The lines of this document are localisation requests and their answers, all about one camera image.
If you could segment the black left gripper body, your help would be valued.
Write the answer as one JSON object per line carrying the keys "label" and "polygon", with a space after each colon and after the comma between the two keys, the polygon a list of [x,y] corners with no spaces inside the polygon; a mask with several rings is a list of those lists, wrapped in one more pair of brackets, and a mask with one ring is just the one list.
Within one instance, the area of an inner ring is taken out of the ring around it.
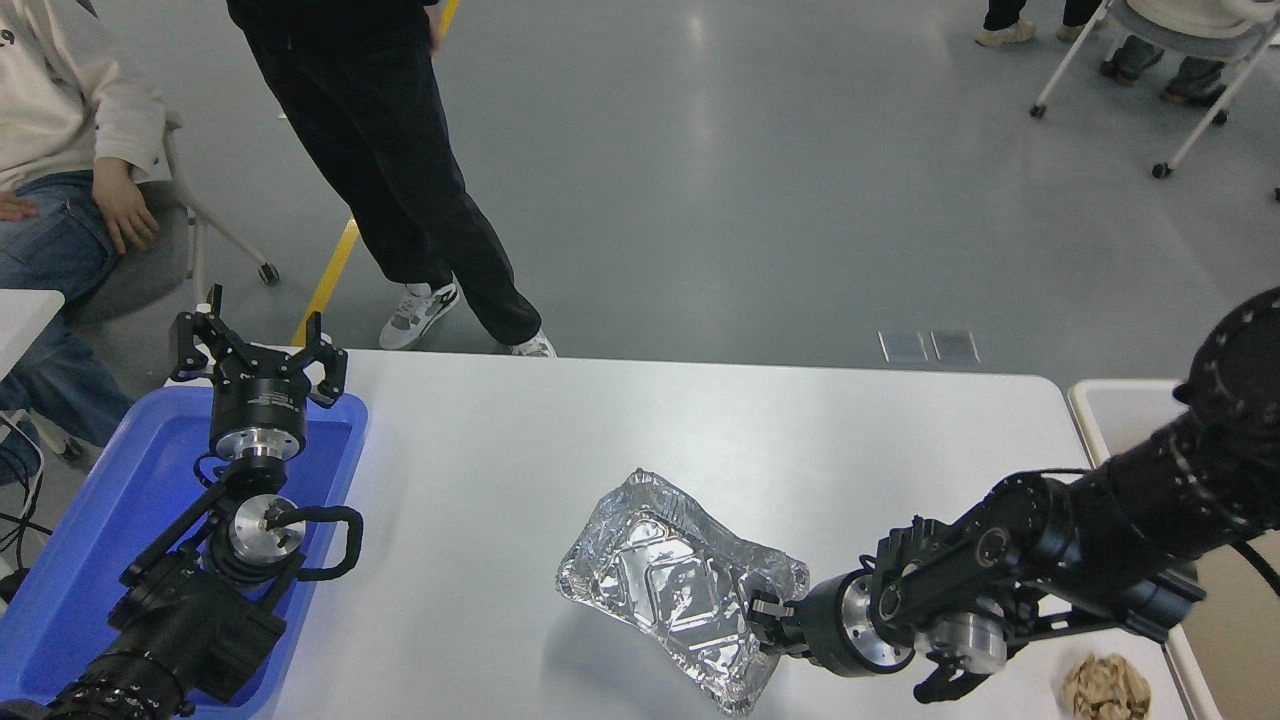
{"label": "black left gripper body", "polygon": [[210,436],[260,428],[303,437],[308,379],[291,363],[291,355],[274,348],[227,348],[212,377]]}

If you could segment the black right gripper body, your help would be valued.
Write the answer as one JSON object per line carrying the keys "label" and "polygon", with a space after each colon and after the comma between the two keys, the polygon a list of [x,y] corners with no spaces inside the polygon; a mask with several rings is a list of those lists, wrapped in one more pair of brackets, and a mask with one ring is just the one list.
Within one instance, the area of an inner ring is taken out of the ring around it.
{"label": "black right gripper body", "polygon": [[844,624],[844,597],[854,574],[815,585],[797,602],[797,624],[813,665],[838,676],[858,676],[859,665]]}

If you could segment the seated person's left hand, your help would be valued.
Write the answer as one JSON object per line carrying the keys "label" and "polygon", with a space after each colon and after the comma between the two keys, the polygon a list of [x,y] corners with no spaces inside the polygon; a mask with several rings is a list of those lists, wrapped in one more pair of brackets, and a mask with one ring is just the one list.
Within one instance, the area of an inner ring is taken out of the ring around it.
{"label": "seated person's left hand", "polygon": [[133,181],[133,170],[134,165],[120,158],[96,158],[92,168],[92,200],[119,255],[131,249],[146,250],[160,231]]}

